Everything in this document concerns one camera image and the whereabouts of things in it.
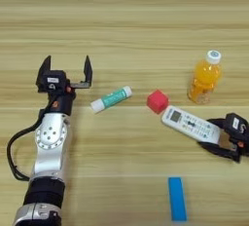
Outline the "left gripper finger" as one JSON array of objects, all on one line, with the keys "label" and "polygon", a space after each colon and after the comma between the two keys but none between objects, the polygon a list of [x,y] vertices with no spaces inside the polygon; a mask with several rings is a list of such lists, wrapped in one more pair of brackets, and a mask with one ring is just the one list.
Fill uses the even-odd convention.
[{"label": "left gripper finger", "polygon": [[37,79],[36,79],[36,85],[40,86],[42,84],[42,77],[43,74],[51,69],[51,57],[47,56],[45,60],[43,61],[41,67],[39,68]]},{"label": "left gripper finger", "polygon": [[84,74],[85,80],[79,83],[72,83],[71,87],[73,89],[89,89],[92,82],[92,68],[89,56],[86,56],[85,65],[84,65]]}]

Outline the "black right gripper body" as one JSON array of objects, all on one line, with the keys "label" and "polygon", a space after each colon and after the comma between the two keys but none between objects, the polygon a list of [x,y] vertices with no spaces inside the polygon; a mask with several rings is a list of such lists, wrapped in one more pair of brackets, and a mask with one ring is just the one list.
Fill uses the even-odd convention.
[{"label": "black right gripper body", "polygon": [[249,157],[249,132],[247,130],[239,130],[237,139],[237,145],[241,148],[242,154]]}]

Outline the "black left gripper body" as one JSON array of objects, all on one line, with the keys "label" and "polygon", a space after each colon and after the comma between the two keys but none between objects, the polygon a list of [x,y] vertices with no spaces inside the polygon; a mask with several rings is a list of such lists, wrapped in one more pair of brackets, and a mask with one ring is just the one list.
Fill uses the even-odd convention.
[{"label": "black left gripper body", "polygon": [[72,106],[75,97],[75,90],[69,87],[66,88],[66,91],[63,94],[50,94],[49,101],[52,103],[52,105],[50,106],[49,111],[70,116],[72,113]]}]

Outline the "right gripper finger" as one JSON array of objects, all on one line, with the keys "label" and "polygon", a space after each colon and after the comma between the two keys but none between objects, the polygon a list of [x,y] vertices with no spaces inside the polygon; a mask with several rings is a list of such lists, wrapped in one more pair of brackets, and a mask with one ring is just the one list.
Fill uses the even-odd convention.
[{"label": "right gripper finger", "polygon": [[230,150],[230,149],[226,149],[226,148],[222,148],[217,144],[213,144],[213,143],[209,143],[209,142],[203,142],[203,141],[199,141],[198,144],[205,150],[207,150],[208,152],[223,157],[223,158],[227,158],[227,159],[231,159],[233,161],[235,161],[236,163],[240,162],[240,152],[238,150],[238,147],[235,147],[234,150]]},{"label": "right gripper finger", "polygon": [[226,120],[223,118],[208,119],[208,122],[219,127],[220,129],[224,129],[226,127]]}]

